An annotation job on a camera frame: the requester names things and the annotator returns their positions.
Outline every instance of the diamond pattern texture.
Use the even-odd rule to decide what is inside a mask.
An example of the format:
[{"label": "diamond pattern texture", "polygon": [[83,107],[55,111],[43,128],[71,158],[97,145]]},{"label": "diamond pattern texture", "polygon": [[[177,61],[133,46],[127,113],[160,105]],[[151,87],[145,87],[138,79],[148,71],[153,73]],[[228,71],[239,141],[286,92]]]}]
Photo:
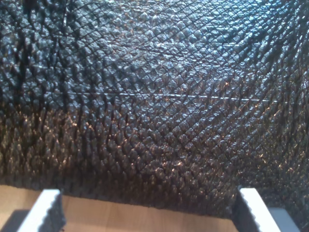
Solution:
[{"label": "diamond pattern texture", "polygon": [[0,1],[0,182],[309,230],[309,3]]}]

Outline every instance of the black bag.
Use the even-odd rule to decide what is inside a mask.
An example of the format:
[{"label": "black bag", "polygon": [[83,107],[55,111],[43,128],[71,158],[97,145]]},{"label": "black bag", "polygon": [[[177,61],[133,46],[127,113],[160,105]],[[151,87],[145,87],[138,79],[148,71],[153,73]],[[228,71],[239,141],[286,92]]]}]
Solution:
[{"label": "black bag", "polygon": [[309,228],[309,3],[1,0],[0,183]]}]

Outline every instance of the wooden surface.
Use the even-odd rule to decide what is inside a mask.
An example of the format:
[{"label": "wooden surface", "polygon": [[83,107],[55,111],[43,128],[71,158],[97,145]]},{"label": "wooden surface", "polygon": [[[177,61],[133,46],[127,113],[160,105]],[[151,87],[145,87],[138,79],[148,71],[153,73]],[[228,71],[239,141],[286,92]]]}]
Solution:
[{"label": "wooden surface", "polygon": [[[39,192],[0,186],[0,228],[14,210],[30,209]],[[236,232],[230,220],[169,210],[63,197],[65,232]]]}]

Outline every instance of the black textured material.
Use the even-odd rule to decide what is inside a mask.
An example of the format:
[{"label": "black textured material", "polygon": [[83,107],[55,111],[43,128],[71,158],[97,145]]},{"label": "black textured material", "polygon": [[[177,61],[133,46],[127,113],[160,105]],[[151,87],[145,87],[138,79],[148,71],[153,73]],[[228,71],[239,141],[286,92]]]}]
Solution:
[{"label": "black textured material", "polygon": [[309,230],[306,0],[1,0],[0,182]]}]

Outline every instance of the wooden table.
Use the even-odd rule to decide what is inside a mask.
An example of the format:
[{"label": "wooden table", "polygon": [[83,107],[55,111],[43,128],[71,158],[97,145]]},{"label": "wooden table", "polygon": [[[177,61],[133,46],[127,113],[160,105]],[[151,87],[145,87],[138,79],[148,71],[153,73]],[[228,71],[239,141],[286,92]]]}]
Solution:
[{"label": "wooden table", "polygon": [[[30,209],[40,192],[0,186],[0,228],[14,210]],[[63,197],[65,232],[236,232],[232,221],[169,210]]]}]

